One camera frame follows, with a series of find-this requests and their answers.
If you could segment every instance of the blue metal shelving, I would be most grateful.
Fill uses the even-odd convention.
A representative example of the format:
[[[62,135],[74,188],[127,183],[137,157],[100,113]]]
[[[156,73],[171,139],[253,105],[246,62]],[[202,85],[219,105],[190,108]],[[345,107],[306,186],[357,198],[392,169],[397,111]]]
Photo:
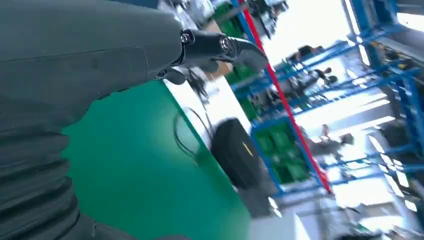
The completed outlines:
[[[392,148],[387,150],[385,153],[380,153],[380,152],[376,152],[376,153],[372,153],[372,154],[368,154],[366,157],[362,157],[359,159],[355,159],[355,160],[349,160],[349,161],[341,161],[335,164],[331,164],[331,165],[323,165],[321,166],[323,169],[330,169],[330,168],[337,168],[340,166],[344,166],[346,164],[349,163],[363,163],[364,160],[369,160],[369,159],[376,159],[379,158],[381,154],[386,155],[386,156],[391,156],[391,155],[395,155],[395,154],[401,154],[401,153],[407,153],[407,152],[415,152],[415,153],[420,153],[421,156],[423,156],[423,150],[424,150],[424,118],[423,118],[423,114],[421,112],[422,109],[422,104],[421,101],[419,99],[419,95],[418,95],[418,91],[416,89],[415,83],[414,83],[414,75],[420,73],[421,69],[420,68],[412,68],[409,70],[400,70],[395,68],[394,66],[399,63],[398,61],[394,61],[392,63],[386,64],[384,66],[381,67],[381,69],[379,70],[372,70],[367,72],[366,74],[374,74],[377,73],[378,71],[382,71],[382,70],[391,70],[392,71],[392,75],[389,77],[380,77],[378,79],[374,79],[371,80],[369,82],[364,83],[364,85],[366,86],[366,88],[362,88],[362,87],[355,87],[354,89],[352,89],[352,91],[348,92],[345,95],[339,96],[337,98],[334,99],[330,99],[325,103],[320,103],[317,105],[312,105],[310,106],[308,109],[305,109],[303,111],[310,111],[319,107],[322,107],[326,104],[330,104],[330,103],[334,103],[337,102],[339,100],[342,99],[346,99],[349,98],[351,96],[357,95],[359,93],[362,93],[364,91],[367,91],[371,88],[376,88],[376,87],[380,87],[383,85],[391,85],[391,84],[395,84],[395,86],[397,86],[398,91],[399,91],[399,103],[402,106],[402,110],[403,111],[409,111],[409,114],[405,114],[407,117],[407,125],[408,128],[411,131],[411,138],[410,138],[410,142],[404,146],[401,147],[396,147],[396,148]],[[340,88],[343,85],[349,85],[349,83],[341,83],[337,86],[335,86],[336,88]],[[287,118],[284,116],[281,116],[279,118],[272,118],[270,120],[266,120],[264,122],[261,122],[260,124],[254,124],[253,125],[253,130],[252,132],[254,133],[257,130],[262,130],[262,129],[266,129],[269,128],[273,125],[277,125],[277,124],[281,124],[281,123],[286,123],[287,122]],[[261,153],[262,157],[264,159],[266,159],[266,156],[263,155],[263,153]],[[402,167],[402,172],[404,173],[409,173],[409,172],[416,172],[416,171],[422,171],[424,170],[424,164],[423,165],[404,165]],[[338,181],[334,181],[334,182],[330,182],[330,184],[332,186],[336,186],[336,185],[341,185],[341,184],[346,184],[349,181],[355,181],[355,180],[361,180],[361,179],[367,179],[367,178],[374,178],[374,177],[379,177],[382,176],[386,173],[384,172],[373,172],[370,173],[369,175],[366,176],[361,176],[361,177],[355,177],[353,179],[343,179],[343,180],[338,180]],[[315,190],[317,188],[319,188],[319,185],[314,185],[314,186],[308,186],[306,188],[295,188],[295,189],[291,189],[288,191],[283,191],[282,188],[279,189],[278,194],[275,197],[281,197],[287,194],[294,194],[294,193],[299,193],[299,192],[304,192],[304,191],[311,191],[311,190]]]
[[[231,2],[233,3],[234,6],[238,6],[239,5],[239,1],[238,0],[231,0]],[[251,33],[251,29],[249,27],[249,24],[247,22],[247,20],[245,19],[245,16],[240,13],[238,15],[238,18],[241,22],[242,27],[244,28],[248,38],[250,41],[255,42],[254,36]],[[363,30],[362,33],[358,34],[358,35],[353,35],[353,36],[348,36],[348,40],[346,41],[342,41],[339,42],[338,44],[333,45],[332,47],[326,49],[325,51],[321,52],[318,55],[313,55],[313,56],[307,56],[305,59],[303,59],[303,62],[305,61],[310,61],[311,63],[307,63],[304,64],[303,67],[300,67],[299,69],[296,69],[293,72],[290,72],[288,74],[284,74],[282,73],[284,71],[284,68],[277,68],[276,69],[276,73],[280,73],[279,75],[277,75],[277,78],[279,81],[284,81],[290,77],[293,77],[295,75],[297,75],[298,73],[301,73],[305,70],[309,70],[310,68],[321,64],[327,60],[330,60],[334,57],[340,56],[356,47],[358,47],[359,45],[367,45],[370,44],[371,42],[373,42],[374,40],[378,39],[379,37],[382,36],[386,36],[388,34],[391,34],[393,32],[399,31],[403,29],[403,27],[396,25],[396,24],[390,24],[390,25],[383,25],[383,26],[377,26],[374,27],[374,29],[369,29],[369,30]],[[420,101],[420,96],[418,95],[418,91],[415,87],[415,83],[414,83],[414,75],[416,75],[417,73],[419,73],[421,70],[419,68],[412,68],[409,70],[399,70],[397,68],[395,68],[394,66],[397,65],[397,62],[391,62],[390,64],[387,65],[383,65],[381,66],[380,64],[373,64],[373,67],[376,67],[377,69],[375,70],[370,70],[369,72],[366,72],[364,75],[361,75],[359,77],[357,77],[356,79],[359,78],[363,78],[369,75],[377,75],[378,73],[381,71],[386,71],[387,69],[392,70],[393,74],[387,78],[384,77],[379,77],[378,79],[373,79],[370,80],[366,83],[364,83],[362,86],[357,86],[355,84],[353,84],[353,81],[355,79],[350,79],[347,82],[343,82],[340,83],[330,89],[325,89],[324,91],[315,93],[313,95],[307,96],[307,97],[314,97],[315,95],[318,96],[320,94],[323,94],[325,92],[329,92],[329,91],[334,91],[334,90],[348,90],[346,94],[339,96],[337,98],[334,99],[330,99],[327,100],[324,103],[318,103],[318,104],[313,104],[311,106],[308,106],[307,108],[305,108],[303,110],[303,113],[306,111],[310,111],[319,107],[322,107],[326,104],[329,103],[334,103],[337,101],[340,101],[342,99],[346,99],[349,98],[351,96],[357,95],[359,93],[362,93],[364,91],[367,91],[371,88],[375,88],[375,87],[380,87],[383,85],[395,85],[396,88],[399,91],[399,97],[400,97],[400,104],[402,106],[402,110],[406,113],[406,120],[407,120],[407,124],[408,124],[408,129],[409,129],[409,133],[410,133],[410,141],[408,144],[406,144],[405,146],[402,147],[397,147],[397,148],[393,148],[390,150],[387,150],[385,153],[380,153],[380,152],[376,152],[373,154],[369,154],[366,157],[360,158],[360,159],[355,159],[355,160],[350,160],[350,161],[344,161],[344,162],[339,162],[336,164],[332,164],[332,165],[326,165],[326,166],[322,166],[322,168],[324,169],[329,169],[329,168],[336,168],[339,167],[340,165],[345,165],[348,163],[364,163],[364,160],[368,160],[368,159],[375,159],[378,158],[381,154],[384,155],[393,155],[393,154],[399,154],[399,153],[405,153],[405,152],[415,152],[418,153],[420,156],[423,156],[423,150],[424,150],[424,118],[423,118],[423,114],[422,114],[422,104]],[[247,95],[250,94],[254,94],[254,93],[258,93],[263,91],[266,88],[270,87],[271,84],[271,78],[270,78],[270,74],[269,72],[265,71],[265,77],[260,77],[259,80],[254,81],[252,84],[248,85],[247,87],[249,88],[249,91],[244,92],[242,94],[236,94],[236,96],[238,98],[244,98]],[[238,86],[233,86],[233,90],[237,90]],[[304,99],[298,99],[298,100],[293,100],[291,101],[292,105],[296,105],[299,104],[302,100]],[[322,176],[321,176],[321,172],[319,172],[319,169],[316,168],[316,166],[312,166],[313,164],[313,160],[312,161],[308,161],[308,154],[307,154],[307,149],[304,149],[304,147],[302,147],[302,145],[299,146],[299,149],[301,150],[304,158],[306,159],[306,163],[308,164],[311,174],[316,178],[317,184],[313,185],[313,186],[308,186],[306,188],[296,188],[296,189],[292,189],[292,190],[288,190],[288,191],[284,191],[284,189],[281,187],[280,183],[278,182],[278,178],[275,176],[274,171],[272,170],[272,166],[271,166],[271,159],[268,159],[268,157],[262,152],[261,148],[259,147],[258,141],[255,139],[255,132],[258,130],[262,130],[262,129],[266,129],[269,127],[272,127],[273,125],[276,124],[281,124],[281,123],[286,123],[288,121],[288,118],[286,116],[280,116],[278,118],[271,118],[270,120],[266,120],[263,121],[261,123],[253,123],[253,128],[252,128],[252,140],[254,142],[254,144],[257,146],[259,154],[261,155],[261,158],[264,160],[265,165],[268,167],[269,169],[269,175],[271,180],[274,182],[275,186],[277,187],[278,191],[277,194],[274,197],[281,197],[287,194],[292,194],[292,193],[298,193],[298,192],[304,192],[304,191],[310,191],[310,190],[315,190],[318,189],[320,187],[324,186],[325,184],[330,183],[330,185],[340,185],[340,184],[346,184],[349,181],[354,181],[354,180],[360,180],[360,179],[366,179],[366,178],[373,178],[373,177],[377,177],[377,176],[381,176],[384,174],[389,174],[392,175],[394,174],[392,171],[389,172],[373,172],[369,175],[366,176],[361,176],[361,177],[356,177],[354,179],[343,179],[343,180],[339,180],[339,181],[334,181],[334,182],[328,182],[328,179],[326,179],[325,181],[322,180]],[[290,122],[289,122],[290,127],[292,128],[292,130],[295,128],[295,126],[293,126]],[[296,133],[294,134],[296,141],[299,141],[299,136],[296,135]],[[422,171],[424,170],[424,165],[404,165],[402,166],[402,171],[407,173],[407,172],[415,172],[415,171]]]
[[[278,80],[279,81],[287,80],[288,78],[294,77],[297,74],[302,73],[305,70],[309,70],[310,68],[312,68],[316,65],[319,65],[319,64],[321,64],[325,61],[328,61],[330,59],[333,59],[337,56],[343,55],[343,54],[355,49],[359,45],[370,44],[380,37],[384,37],[384,36],[387,36],[387,35],[392,34],[394,32],[397,32],[401,28],[402,27],[399,26],[399,25],[381,26],[381,27],[377,27],[373,30],[364,32],[364,33],[358,35],[357,37],[348,37],[349,40],[341,41],[341,42],[327,48],[326,50],[322,51],[318,55],[306,57],[306,59],[303,59],[302,62],[309,61],[309,60],[311,60],[311,61],[313,60],[313,62],[308,63],[308,64],[304,65],[303,67],[300,67],[300,68],[296,69],[295,71],[292,71],[288,74],[280,74],[278,76]],[[275,72],[280,73],[283,70],[284,70],[284,68],[278,68],[278,69],[275,70]],[[237,93],[237,90],[238,90],[237,86],[233,86],[232,89],[233,89],[233,91],[235,91],[236,97],[242,99],[242,98],[247,97],[248,95],[260,93],[263,90],[269,88],[270,86],[271,86],[270,81],[266,81],[264,78],[260,78],[260,79],[257,79],[256,81],[253,81],[251,84],[249,84],[247,86],[243,86],[244,89],[249,88],[249,91],[243,91],[243,92]]]

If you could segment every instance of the black bag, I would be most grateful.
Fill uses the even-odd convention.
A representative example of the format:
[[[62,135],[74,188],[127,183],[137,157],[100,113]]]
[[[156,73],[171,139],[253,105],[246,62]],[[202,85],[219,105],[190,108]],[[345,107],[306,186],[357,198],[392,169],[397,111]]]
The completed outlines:
[[[261,182],[260,156],[238,119],[227,120],[218,126],[211,152],[237,188],[249,189]]]

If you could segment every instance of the metal rack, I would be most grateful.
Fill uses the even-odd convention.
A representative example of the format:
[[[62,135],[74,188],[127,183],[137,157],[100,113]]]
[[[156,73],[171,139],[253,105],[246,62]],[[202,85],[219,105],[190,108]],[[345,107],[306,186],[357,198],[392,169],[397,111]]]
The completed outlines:
[[[243,0],[231,0],[232,4],[237,7],[239,5],[239,3],[242,3]],[[253,24],[252,21],[252,17],[250,16],[249,12],[245,9],[242,13],[238,14],[238,18],[244,28],[244,31],[246,32],[248,38],[250,41],[255,42],[262,50],[262,44],[259,38],[259,35],[255,29],[255,26]],[[330,47],[329,49],[327,49],[327,51],[324,51],[318,55],[315,56],[309,56],[307,57],[308,59],[314,60],[312,63],[309,63],[307,65],[304,65],[303,67],[288,73],[288,74],[284,74],[280,77],[277,77],[276,72],[278,73],[280,71],[280,69],[277,69],[276,71],[273,70],[273,68],[268,64],[267,68],[265,69],[265,77],[267,79],[267,83],[263,83],[260,82],[259,85],[252,85],[249,87],[251,91],[250,94],[252,93],[258,93],[268,87],[270,87],[270,83],[274,84],[278,95],[281,99],[282,102],[282,107],[280,108],[281,110],[286,112],[285,116],[281,116],[279,118],[273,118],[270,120],[266,120],[260,124],[253,124],[253,129],[252,129],[252,140],[253,142],[256,144],[256,146],[258,147],[258,142],[254,137],[254,133],[260,129],[263,128],[267,128],[270,126],[273,126],[275,124],[278,123],[288,123],[291,127],[291,130],[294,133],[295,139],[296,141],[298,141],[299,144],[299,148],[302,152],[302,155],[304,157],[304,159],[306,160],[306,163],[310,169],[311,174],[315,177],[316,181],[317,181],[317,185],[313,185],[313,186],[309,186],[303,189],[292,189],[289,191],[284,191],[281,186],[280,183],[277,181],[276,176],[273,174],[273,172],[270,170],[269,174],[270,177],[272,179],[272,181],[275,183],[277,189],[278,189],[278,193],[274,196],[274,197],[281,197],[287,194],[292,194],[292,193],[298,193],[298,192],[304,192],[304,191],[310,191],[310,190],[315,190],[318,189],[320,187],[324,187],[326,189],[326,191],[328,193],[331,193],[331,186],[335,186],[335,185],[341,185],[341,184],[346,184],[349,181],[355,181],[355,180],[360,180],[360,179],[366,179],[366,178],[373,178],[373,177],[377,177],[377,176],[381,176],[384,174],[388,174],[388,175],[393,175],[395,174],[395,171],[389,170],[388,172],[383,172],[383,171],[378,171],[378,172],[374,172],[371,173],[369,175],[366,176],[361,176],[361,177],[357,177],[355,179],[343,179],[343,180],[338,180],[338,181],[334,181],[334,182],[329,182],[329,180],[327,179],[327,176],[325,175],[325,173],[322,172],[322,168],[321,166],[319,166],[317,164],[317,162],[313,159],[313,156],[311,154],[311,151],[308,148],[308,145],[304,139],[304,136],[302,134],[302,132],[300,131],[300,128],[297,126],[296,121],[294,119],[294,114],[292,113],[291,110],[291,105],[296,104],[296,101],[300,101],[300,100],[293,100],[288,102],[284,93],[282,92],[280,86],[279,86],[279,81],[283,81],[286,80],[287,78],[290,78],[292,76],[295,76],[296,74],[307,70],[313,66],[316,66],[320,63],[323,63],[329,59],[332,59],[334,57],[337,57],[339,55],[342,55],[350,50],[352,50],[353,48],[359,46],[359,45],[365,45],[365,44],[369,44],[372,41],[376,40],[379,37],[388,35],[390,33],[396,32],[400,29],[401,27],[399,27],[398,25],[385,25],[385,26],[379,26],[376,27],[372,30],[368,30],[368,31],[364,31],[363,33],[361,33],[360,35],[356,35],[354,37],[351,37],[349,40],[343,41],[339,44],[336,44],[332,47]],[[421,106],[421,102],[420,102],[420,98],[418,95],[418,91],[415,87],[415,83],[414,83],[414,78],[413,76],[416,75],[417,73],[419,73],[421,70],[419,68],[412,68],[406,71],[402,71],[400,69],[395,68],[394,66],[396,65],[396,62],[392,62],[389,63],[387,65],[383,65],[381,66],[379,69],[376,70],[371,70],[367,73],[365,73],[364,75],[361,75],[359,77],[356,77],[355,79],[350,79],[346,82],[343,82],[341,84],[338,84],[336,86],[334,86],[333,88],[329,88],[329,89],[325,89],[323,92],[327,92],[327,91],[333,91],[333,90],[337,90],[337,89],[349,89],[348,93],[336,97],[334,99],[330,99],[328,101],[326,101],[325,103],[319,103],[316,105],[311,105],[309,106],[307,109],[304,109],[303,112],[305,111],[310,111],[312,109],[316,109],[319,108],[321,106],[324,106],[326,104],[329,103],[334,103],[337,101],[340,101],[342,99],[346,99],[349,98],[351,96],[357,95],[359,93],[362,93],[364,91],[367,91],[371,88],[375,88],[375,87],[380,87],[383,85],[395,85],[398,89],[399,92],[399,97],[400,97],[400,104],[402,105],[402,109],[405,111],[405,115],[406,115],[406,122],[408,125],[408,133],[410,136],[410,143],[403,146],[403,147],[398,147],[395,149],[391,149],[385,153],[381,153],[381,152],[376,152],[373,154],[369,154],[366,157],[360,158],[360,159],[356,159],[356,160],[351,160],[351,161],[345,161],[342,163],[337,163],[337,164],[332,164],[332,165],[327,165],[327,166],[322,166],[324,169],[329,169],[329,168],[335,168],[335,167],[339,167],[340,165],[344,165],[344,164],[348,164],[348,163],[353,163],[353,162],[357,162],[357,163],[362,163],[364,162],[364,160],[368,160],[368,159],[372,159],[372,158],[378,158],[380,157],[382,154],[383,155],[392,155],[392,154],[398,154],[398,153],[403,153],[403,152],[414,152],[416,154],[418,154],[419,156],[423,155],[423,150],[424,150],[424,118],[423,118],[423,114],[422,114],[422,106]],[[363,78],[369,75],[379,75],[379,73],[381,71],[386,71],[387,69],[391,70],[391,72],[393,73],[391,76],[384,78],[384,77],[378,77],[377,79],[368,81],[366,83],[364,83],[364,86],[357,86],[355,84],[353,84],[353,81],[358,79],[358,78]],[[271,160],[268,159],[265,154],[261,151],[261,149],[258,147],[259,153],[262,157],[262,159],[265,162],[265,165],[270,169],[271,168]],[[421,171],[424,170],[424,165],[404,165],[402,167],[402,172],[404,173],[408,173],[408,172],[416,172],[416,171]]]
[[[232,4],[234,5],[234,7],[239,6],[239,3],[242,3],[243,0],[231,0]],[[261,43],[261,39],[259,37],[259,34],[255,28],[255,24],[252,20],[252,16],[250,15],[249,11],[247,9],[244,9],[242,13],[239,13],[238,18],[241,22],[241,25],[243,26],[244,31],[246,32],[248,38],[250,41],[254,42],[257,44],[257,46],[259,48],[261,48],[262,51],[264,51],[264,48],[262,46]],[[286,97],[284,96],[284,93],[282,91],[282,89],[279,86],[279,82],[277,79],[277,75],[275,73],[275,71],[273,70],[273,68],[271,67],[271,65],[268,63],[268,66],[266,67],[266,76],[268,77],[269,81],[272,82],[278,92],[278,95],[282,101],[282,105],[284,106],[287,115],[288,115],[288,120],[290,122],[290,126],[292,127],[293,133],[296,136],[297,140],[300,142],[300,149],[303,153],[304,158],[306,159],[306,162],[308,163],[309,166],[311,166],[312,170],[316,173],[316,178],[317,181],[319,182],[320,186],[323,186],[328,193],[331,193],[331,187],[329,185],[329,181],[326,178],[326,176],[324,174],[321,174],[321,170],[320,167],[318,166],[318,164],[314,161],[313,157],[312,157],[312,153],[308,148],[308,145],[302,135],[301,130],[299,129],[299,127],[296,125],[296,121],[295,118],[293,116],[292,110],[290,109],[290,105],[286,99]],[[275,181],[275,177],[272,176],[272,173],[270,174],[271,178],[273,181]],[[278,189],[279,193],[282,193],[283,190],[281,189],[280,185],[276,182],[276,186]]]
[[[300,62],[305,61],[313,61],[309,64],[303,65],[302,67],[299,67],[295,69],[294,71],[288,73],[288,74],[281,74],[281,72],[284,70],[283,67],[277,67],[275,72],[278,73],[278,80],[279,81],[285,81],[289,79],[290,77],[294,77],[299,73],[302,73],[305,70],[309,70],[310,68],[319,65],[327,60],[333,59],[337,56],[343,55],[359,45],[367,45],[375,41],[376,39],[380,37],[387,36],[389,34],[392,34],[394,32],[399,31],[402,29],[399,25],[385,25],[376,27],[372,30],[363,32],[359,35],[352,35],[348,36],[346,40],[341,41],[339,43],[336,43],[333,46],[330,46],[329,48],[323,50],[317,55],[308,55],[304,59],[302,59]],[[252,81],[250,84],[243,85],[243,88],[248,88],[249,91],[243,91],[237,93],[237,90],[240,89],[240,85],[233,85],[231,88],[233,91],[235,91],[237,98],[245,98],[248,95],[253,95],[262,92],[263,90],[269,88],[271,86],[272,82],[267,81],[266,78],[258,78],[254,81]]]

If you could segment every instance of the white wall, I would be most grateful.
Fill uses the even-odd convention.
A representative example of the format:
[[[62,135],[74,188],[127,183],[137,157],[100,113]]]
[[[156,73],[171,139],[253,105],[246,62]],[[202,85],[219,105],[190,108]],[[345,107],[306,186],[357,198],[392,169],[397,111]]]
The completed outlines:
[[[272,65],[301,46],[331,46],[350,33],[340,0],[291,0],[288,4],[290,9],[278,18],[275,35],[263,41]]]
[[[251,221],[249,240],[309,240],[297,215],[286,212],[280,217],[264,217]]]

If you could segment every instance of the black cable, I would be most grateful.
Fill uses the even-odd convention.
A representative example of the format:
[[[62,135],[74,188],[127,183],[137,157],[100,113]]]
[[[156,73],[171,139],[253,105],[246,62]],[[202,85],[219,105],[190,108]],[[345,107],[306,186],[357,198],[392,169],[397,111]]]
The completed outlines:
[[[204,129],[206,130],[206,133],[209,136],[210,140],[212,141],[213,135],[209,131],[208,127],[206,126],[205,122],[202,120],[200,115],[195,110],[193,110],[192,108],[189,108],[189,107],[187,107],[186,110],[184,110],[184,113],[187,113],[187,112],[193,112],[196,115],[196,117],[200,120],[201,124],[203,125]],[[173,130],[174,130],[174,138],[175,138],[176,144],[178,145],[178,148],[180,148],[186,155],[188,155],[189,157],[195,157],[196,153],[193,150],[189,149],[186,145],[184,145],[184,143],[181,141],[180,137],[178,136],[177,124],[178,124],[179,118],[182,118],[182,117],[179,114],[177,114],[175,116],[175,119],[174,119]]]

